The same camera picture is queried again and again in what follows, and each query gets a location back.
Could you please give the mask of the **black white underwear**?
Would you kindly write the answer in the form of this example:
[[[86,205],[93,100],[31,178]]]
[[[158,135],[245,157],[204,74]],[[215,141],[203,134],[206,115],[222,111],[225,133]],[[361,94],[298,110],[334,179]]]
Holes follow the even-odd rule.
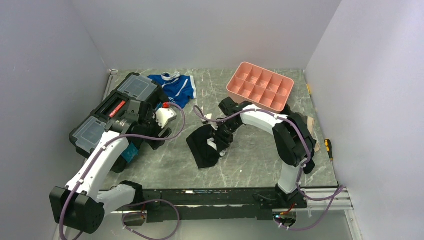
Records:
[[[213,138],[214,131],[210,124],[203,125],[186,139],[198,169],[214,167],[222,157],[221,152],[229,148],[223,141]]]

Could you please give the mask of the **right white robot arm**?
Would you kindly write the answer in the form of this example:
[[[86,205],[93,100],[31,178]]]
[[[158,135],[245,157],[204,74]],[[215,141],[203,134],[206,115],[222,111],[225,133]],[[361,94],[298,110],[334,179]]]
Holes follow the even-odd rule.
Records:
[[[300,187],[301,170],[312,160],[317,142],[302,116],[273,113],[248,101],[236,103],[230,97],[224,99],[219,108],[225,118],[215,121],[217,126],[206,141],[208,146],[219,154],[223,153],[233,142],[234,133],[243,125],[269,133],[283,161],[275,200],[280,207],[289,207]]]

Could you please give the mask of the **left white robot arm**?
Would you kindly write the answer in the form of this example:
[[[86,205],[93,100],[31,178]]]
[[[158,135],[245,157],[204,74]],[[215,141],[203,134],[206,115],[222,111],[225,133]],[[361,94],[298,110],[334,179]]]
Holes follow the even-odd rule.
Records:
[[[165,102],[156,114],[147,102],[129,100],[124,104],[122,114],[114,113],[105,126],[99,143],[82,168],[64,186],[56,186],[49,194],[53,218],[58,224],[59,238],[66,239],[65,228],[78,230],[78,239],[83,233],[92,234],[104,218],[127,206],[137,210],[146,204],[143,186],[132,181],[123,181],[111,190],[101,192],[101,186],[109,171],[130,146],[130,139],[142,139],[154,143],[171,140],[169,134],[154,137],[145,135],[144,120],[152,120],[158,127],[176,117],[176,113]]]

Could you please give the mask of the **pink divided organizer tray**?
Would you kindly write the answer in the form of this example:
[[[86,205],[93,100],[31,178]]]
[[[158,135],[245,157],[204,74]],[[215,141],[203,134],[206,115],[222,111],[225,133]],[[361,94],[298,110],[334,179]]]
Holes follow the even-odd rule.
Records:
[[[236,103],[251,102],[256,106],[280,113],[286,107],[294,80],[249,62],[242,62],[226,90]]]

